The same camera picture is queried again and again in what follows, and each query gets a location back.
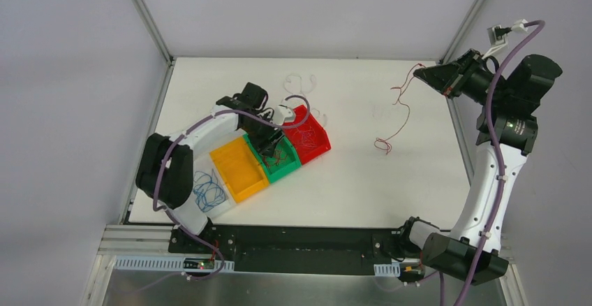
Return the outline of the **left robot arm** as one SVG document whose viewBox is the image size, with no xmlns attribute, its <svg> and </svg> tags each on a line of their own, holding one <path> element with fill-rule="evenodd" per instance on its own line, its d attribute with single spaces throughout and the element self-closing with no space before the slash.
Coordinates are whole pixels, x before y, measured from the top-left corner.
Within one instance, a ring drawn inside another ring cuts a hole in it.
<svg viewBox="0 0 592 306">
<path fill-rule="evenodd" d="M 266 106 L 268 93 L 251 82 L 240 93 L 219 99 L 206 118 L 187 129 L 170 134 L 151 134 L 135 176 L 136 187 L 152 199 L 155 211 L 164 211 L 173 222 L 187 229 L 187 245 L 196 253 L 205 253 L 213 235 L 205 227 L 210 221 L 207 194 L 198 190 L 198 180 L 218 181 L 208 167 L 197 169 L 215 144 L 235 131 L 243 130 L 255 150 L 271 156 L 283 138 L 281 127 L 293 122 L 295 111 L 286 106 Z"/>
</svg>

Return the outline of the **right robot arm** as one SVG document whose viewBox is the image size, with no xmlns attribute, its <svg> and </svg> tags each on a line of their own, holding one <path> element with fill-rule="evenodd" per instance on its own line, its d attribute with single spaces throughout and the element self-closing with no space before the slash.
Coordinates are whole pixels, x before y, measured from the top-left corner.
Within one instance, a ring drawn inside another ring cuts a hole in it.
<svg viewBox="0 0 592 306">
<path fill-rule="evenodd" d="M 482 106 L 478 117 L 475 169 L 466 202 L 449 232 L 417 217 L 396 238 L 400 254 L 473 286 L 503 276 L 501 229 L 513 185 L 538 135 L 534 116 L 562 68 L 540 54 L 524 57 L 508 78 L 476 50 L 457 60 L 420 68 L 414 77 L 452 99 L 467 96 Z"/>
</svg>

